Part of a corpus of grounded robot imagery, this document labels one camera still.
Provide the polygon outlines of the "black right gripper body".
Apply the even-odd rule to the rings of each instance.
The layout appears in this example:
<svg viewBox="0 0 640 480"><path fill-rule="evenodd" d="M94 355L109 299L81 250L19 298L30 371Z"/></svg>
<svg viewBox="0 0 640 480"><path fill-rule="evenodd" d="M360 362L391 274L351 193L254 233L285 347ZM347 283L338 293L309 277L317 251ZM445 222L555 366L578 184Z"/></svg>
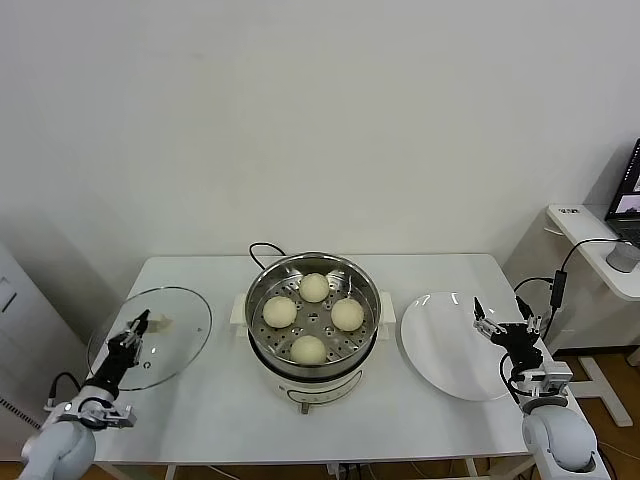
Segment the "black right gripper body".
<svg viewBox="0 0 640 480"><path fill-rule="evenodd" d="M529 329L524 323L503 323L491 335L491 342L503 347L512 364L513 373L538 369L543 363L543 355L535 344L539 333Z"/></svg>

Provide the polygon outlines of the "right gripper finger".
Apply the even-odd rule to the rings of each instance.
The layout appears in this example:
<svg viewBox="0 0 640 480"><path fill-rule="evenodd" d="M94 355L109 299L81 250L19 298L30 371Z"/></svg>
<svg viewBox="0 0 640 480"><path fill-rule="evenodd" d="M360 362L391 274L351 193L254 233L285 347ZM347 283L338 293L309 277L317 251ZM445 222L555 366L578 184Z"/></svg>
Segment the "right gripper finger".
<svg viewBox="0 0 640 480"><path fill-rule="evenodd" d="M518 310L526 323L528 333L539 333L542 317L536 315L530 305L526 303L520 296L516 297Z"/></svg>
<svg viewBox="0 0 640 480"><path fill-rule="evenodd" d="M484 337L491 340L501 333L501 326L486 317L484 309L477 297L474 298L474 328Z"/></svg>

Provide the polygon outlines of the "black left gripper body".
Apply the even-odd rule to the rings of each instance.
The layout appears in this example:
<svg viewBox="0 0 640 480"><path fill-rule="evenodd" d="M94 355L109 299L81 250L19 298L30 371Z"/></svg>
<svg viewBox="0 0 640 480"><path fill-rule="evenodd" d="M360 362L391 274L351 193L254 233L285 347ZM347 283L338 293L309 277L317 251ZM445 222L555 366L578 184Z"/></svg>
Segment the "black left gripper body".
<svg viewBox="0 0 640 480"><path fill-rule="evenodd" d="M119 384L128 369L137 365L141 338L130 348L120 346L123 335L112 337L108 343L108 354L96 373L84 381L84 387L96 387L105 390L110 395L119 394Z"/></svg>

